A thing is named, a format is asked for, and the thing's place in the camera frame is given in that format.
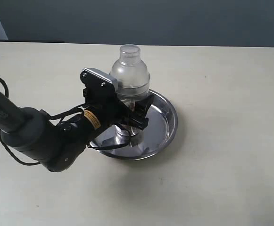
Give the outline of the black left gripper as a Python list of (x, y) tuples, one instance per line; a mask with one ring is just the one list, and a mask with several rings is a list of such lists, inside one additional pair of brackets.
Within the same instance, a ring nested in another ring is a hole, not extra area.
[(101, 135), (112, 125), (117, 125), (125, 136), (134, 136), (144, 130), (149, 123), (146, 115), (154, 101), (154, 95), (136, 102), (136, 112), (130, 110), (117, 96), (114, 86), (86, 72), (80, 73), (81, 82), (85, 85), (84, 116), (92, 123), (95, 136)]

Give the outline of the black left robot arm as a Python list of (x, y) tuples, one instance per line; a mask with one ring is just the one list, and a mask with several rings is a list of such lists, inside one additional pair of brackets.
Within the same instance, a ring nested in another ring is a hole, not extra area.
[(136, 102), (131, 110), (117, 96), (116, 78), (94, 68), (84, 68), (80, 79), (85, 85), (85, 102), (51, 116), (44, 110), (17, 107), (10, 101), (8, 87), (0, 77), (4, 88), (0, 92), (0, 142), (7, 152), (15, 149), (31, 158), (33, 165), (62, 172), (110, 126), (141, 130), (147, 127), (146, 115), (154, 95)]

